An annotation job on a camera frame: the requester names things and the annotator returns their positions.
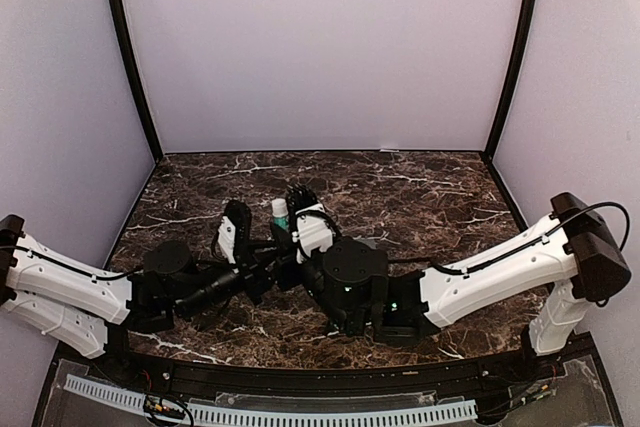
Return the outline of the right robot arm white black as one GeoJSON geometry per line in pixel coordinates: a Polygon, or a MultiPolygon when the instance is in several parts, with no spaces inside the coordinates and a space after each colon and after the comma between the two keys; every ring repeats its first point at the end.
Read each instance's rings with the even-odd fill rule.
{"type": "Polygon", "coordinates": [[[552,288],[510,360],[521,381],[534,379],[561,351],[592,305],[604,305],[631,271],[598,205],[571,193],[521,234],[466,259],[440,265],[416,260],[394,276],[382,250],[343,235],[314,194],[293,190],[272,204],[271,232],[283,252],[282,288],[302,285],[332,329],[371,333],[388,345],[412,345],[463,317],[526,290],[552,288]]]}

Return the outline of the black left corner frame post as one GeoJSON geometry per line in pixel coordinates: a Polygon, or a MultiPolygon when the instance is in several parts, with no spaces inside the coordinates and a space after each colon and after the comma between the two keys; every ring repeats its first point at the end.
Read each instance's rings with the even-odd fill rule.
{"type": "Polygon", "coordinates": [[[151,110],[144,92],[136,55],[128,28],[124,0],[108,0],[121,60],[127,77],[147,146],[155,163],[164,157],[158,133],[153,123],[151,110]]]}

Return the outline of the black corner frame post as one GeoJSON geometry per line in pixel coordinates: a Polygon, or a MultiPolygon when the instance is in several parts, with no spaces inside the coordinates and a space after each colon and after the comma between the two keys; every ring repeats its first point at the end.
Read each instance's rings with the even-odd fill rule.
{"type": "Polygon", "coordinates": [[[108,0],[121,60],[127,77],[147,146],[155,163],[164,157],[158,133],[153,123],[151,110],[144,92],[136,55],[128,28],[124,0],[108,0]]]}
{"type": "Polygon", "coordinates": [[[516,30],[496,112],[485,144],[483,156],[492,164],[509,115],[524,60],[536,0],[521,0],[516,30]]]}

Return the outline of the black right corner frame post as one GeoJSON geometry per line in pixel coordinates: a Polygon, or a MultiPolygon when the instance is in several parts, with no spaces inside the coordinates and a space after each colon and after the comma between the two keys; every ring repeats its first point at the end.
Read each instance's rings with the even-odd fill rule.
{"type": "Polygon", "coordinates": [[[536,0],[521,0],[516,30],[496,112],[485,144],[483,156],[492,164],[509,115],[524,60],[536,0]]]}

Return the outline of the black front table rail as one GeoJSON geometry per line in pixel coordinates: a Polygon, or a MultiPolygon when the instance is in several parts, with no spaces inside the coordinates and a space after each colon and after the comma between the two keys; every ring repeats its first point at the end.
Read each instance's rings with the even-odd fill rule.
{"type": "Polygon", "coordinates": [[[444,363],[369,369],[268,369],[215,365],[134,352],[116,330],[116,347],[96,361],[113,381],[152,393],[212,398],[221,393],[292,397],[351,397],[434,391],[439,397],[505,396],[557,369],[525,348],[444,363]]]}

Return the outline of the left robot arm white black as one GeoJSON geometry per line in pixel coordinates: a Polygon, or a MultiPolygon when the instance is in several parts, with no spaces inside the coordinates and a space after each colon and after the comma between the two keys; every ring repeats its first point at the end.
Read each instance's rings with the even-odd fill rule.
{"type": "Polygon", "coordinates": [[[278,252],[270,241],[242,243],[224,221],[224,260],[196,260],[188,245],[166,241],[129,272],[107,272],[66,257],[28,235],[23,218],[1,221],[1,308],[74,348],[100,356],[120,383],[141,374],[140,359],[121,345],[128,332],[152,334],[189,321],[244,293],[259,302],[273,280],[278,252]]]}

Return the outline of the green white glue stick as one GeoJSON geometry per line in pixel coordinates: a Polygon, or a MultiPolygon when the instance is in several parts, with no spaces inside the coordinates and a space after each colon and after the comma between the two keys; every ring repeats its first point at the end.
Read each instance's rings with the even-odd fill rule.
{"type": "Polygon", "coordinates": [[[287,231],[289,229],[289,213],[286,200],[284,198],[275,198],[271,201],[271,207],[273,223],[287,231]]]}

